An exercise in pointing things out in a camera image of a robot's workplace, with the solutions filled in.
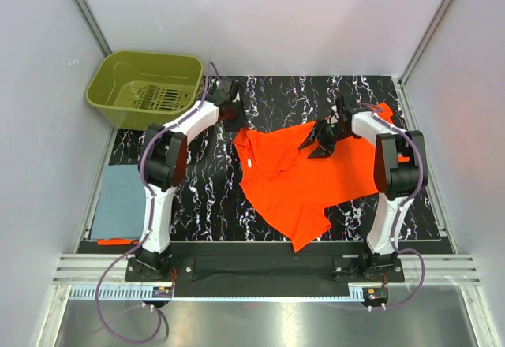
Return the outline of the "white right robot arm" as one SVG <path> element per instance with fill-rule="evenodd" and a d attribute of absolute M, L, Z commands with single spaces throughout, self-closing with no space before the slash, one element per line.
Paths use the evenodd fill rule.
<path fill-rule="evenodd" d="M 404 218 L 417 194 L 428 183 L 425 168 L 425 139 L 418 130 L 401 129 L 384 119 L 385 109 L 370 103 L 357 103 L 351 95 L 340 95 L 329 115 L 315 121 L 298 149 L 316 143 L 311 159 L 325 159 L 337 143 L 353 137 L 364 139 L 374 148 L 373 180 L 379 203 L 372 228 L 358 257 L 344 269 L 337 267 L 336 278 L 363 278 L 384 281 L 387 274 L 400 271 L 398 238 Z"/>

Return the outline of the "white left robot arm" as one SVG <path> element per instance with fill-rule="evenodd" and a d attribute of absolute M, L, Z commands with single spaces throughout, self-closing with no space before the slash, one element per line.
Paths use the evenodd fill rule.
<path fill-rule="evenodd" d="M 170 224 L 174 194 L 184 181 L 188 146 L 203 131 L 223 124 L 235 132 L 247 125 L 243 87 L 230 78 L 215 81 L 187 112 L 144 133 L 138 170 L 145 190 L 144 226 L 133 263 L 152 280 L 170 273 Z"/>

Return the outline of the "orange t shirt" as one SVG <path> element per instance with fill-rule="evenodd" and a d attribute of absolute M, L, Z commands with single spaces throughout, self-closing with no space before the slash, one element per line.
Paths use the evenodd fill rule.
<path fill-rule="evenodd" d="M 381 103 L 391 121 L 393 112 Z M 331 228 L 328 207 L 377 194 L 375 148 L 364 139 L 342 140 L 325 159 L 309 159 L 317 144 L 299 150 L 315 121 L 270 133 L 242 129 L 234 146 L 242 165 L 241 188 L 264 220 L 299 252 Z"/>

